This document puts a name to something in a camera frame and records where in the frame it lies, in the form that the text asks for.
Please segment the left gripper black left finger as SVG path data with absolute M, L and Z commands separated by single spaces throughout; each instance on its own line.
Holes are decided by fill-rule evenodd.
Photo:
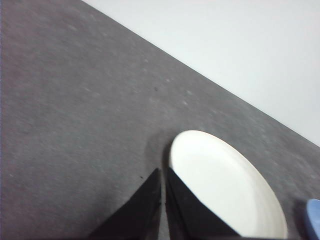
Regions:
M 91 240 L 144 240 L 161 205 L 161 173 L 155 168 L 131 198 L 88 236 Z

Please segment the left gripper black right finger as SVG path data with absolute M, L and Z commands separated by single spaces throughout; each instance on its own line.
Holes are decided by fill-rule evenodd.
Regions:
M 166 211 L 172 240 L 239 240 L 240 234 L 209 210 L 172 168 L 166 171 Z

